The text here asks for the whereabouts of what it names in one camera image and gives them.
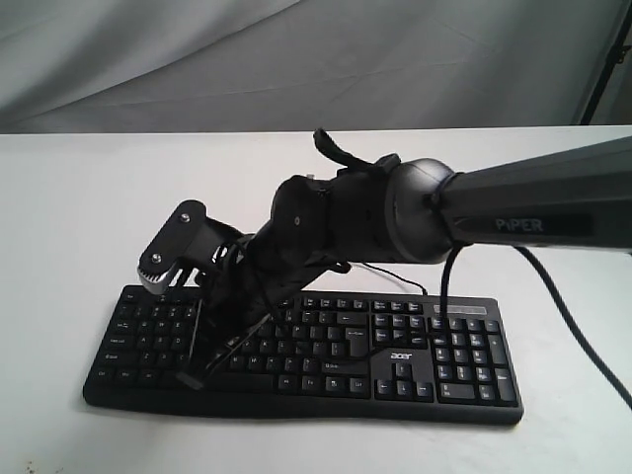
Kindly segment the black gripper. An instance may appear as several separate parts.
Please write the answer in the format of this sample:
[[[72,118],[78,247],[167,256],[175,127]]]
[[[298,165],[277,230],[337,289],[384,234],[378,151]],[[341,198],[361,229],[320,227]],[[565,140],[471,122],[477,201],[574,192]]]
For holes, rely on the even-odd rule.
[[[177,372],[193,390],[203,387],[198,339],[204,341],[203,380],[209,380],[265,323],[277,321],[280,302],[323,273],[338,273],[341,262],[320,251],[303,255],[295,241],[283,245],[267,222],[256,234],[231,243],[219,268],[199,283],[202,297],[194,306],[186,360]]]

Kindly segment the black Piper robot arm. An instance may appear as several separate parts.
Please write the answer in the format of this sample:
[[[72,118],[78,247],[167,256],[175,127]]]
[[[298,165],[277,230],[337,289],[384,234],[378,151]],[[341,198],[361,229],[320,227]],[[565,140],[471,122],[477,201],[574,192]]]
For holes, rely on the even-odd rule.
[[[323,130],[315,145],[339,164],[330,180],[294,176],[247,236],[207,219],[186,260],[202,290],[181,380],[200,389],[290,297],[353,263],[444,264],[475,244],[631,249],[631,141],[606,141],[458,173],[435,159],[391,154],[373,163]]]

